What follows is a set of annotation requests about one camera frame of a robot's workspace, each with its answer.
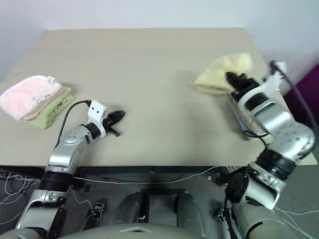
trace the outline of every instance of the white bracket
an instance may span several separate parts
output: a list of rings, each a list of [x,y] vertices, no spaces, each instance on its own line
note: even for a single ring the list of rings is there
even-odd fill
[[[104,104],[98,101],[92,101],[90,109],[88,111],[88,123],[92,122],[99,128],[101,132],[101,138],[104,138],[106,135],[105,129],[103,127],[103,119],[106,115],[107,110],[108,108]]]

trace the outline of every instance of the table top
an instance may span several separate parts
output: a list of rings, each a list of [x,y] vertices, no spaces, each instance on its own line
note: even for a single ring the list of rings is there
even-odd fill
[[[225,95],[203,95],[191,85],[216,57],[236,52],[251,54],[249,76],[264,76],[263,59],[241,28],[48,31],[0,84],[0,93],[40,74],[70,87],[76,101],[125,110],[114,126],[122,135],[96,140],[82,166],[245,166],[262,143],[242,138]],[[87,110],[75,107],[65,130],[86,123]],[[65,112],[42,130],[0,111],[0,164],[47,165]],[[317,162],[310,154],[302,164]]]

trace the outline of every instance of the cable connector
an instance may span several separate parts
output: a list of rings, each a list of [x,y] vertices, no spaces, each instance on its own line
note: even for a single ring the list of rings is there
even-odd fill
[[[88,107],[90,107],[92,101],[91,101],[91,100],[86,100],[85,103],[86,103],[86,105],[87,105]]]

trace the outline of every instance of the white wall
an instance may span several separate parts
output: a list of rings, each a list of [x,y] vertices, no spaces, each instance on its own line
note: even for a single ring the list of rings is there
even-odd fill
[[[0,80],[45,29],[244,27],[295,80],[319,52],[318,0],[0,0]]]

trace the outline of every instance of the folded towel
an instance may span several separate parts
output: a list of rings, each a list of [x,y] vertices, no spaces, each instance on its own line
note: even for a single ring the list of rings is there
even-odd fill
[[[31,76],[6,90],[0,96],[0,107],[16,120],[30,120],[62,91],[52,77]]]
[[[45,107],[36,118],[26,122],[42,129],[50,127],[55,117],[75,99],[74,96],[70,95],[70,91],[70,88],[64,88],[64,91]]]
[[[221,94],[234,91],[226,80],[226,72],[240,75],[252,68],[252,60],[247,53],[238,53],[220,57],[196,79],[194,85],[203,93]]]

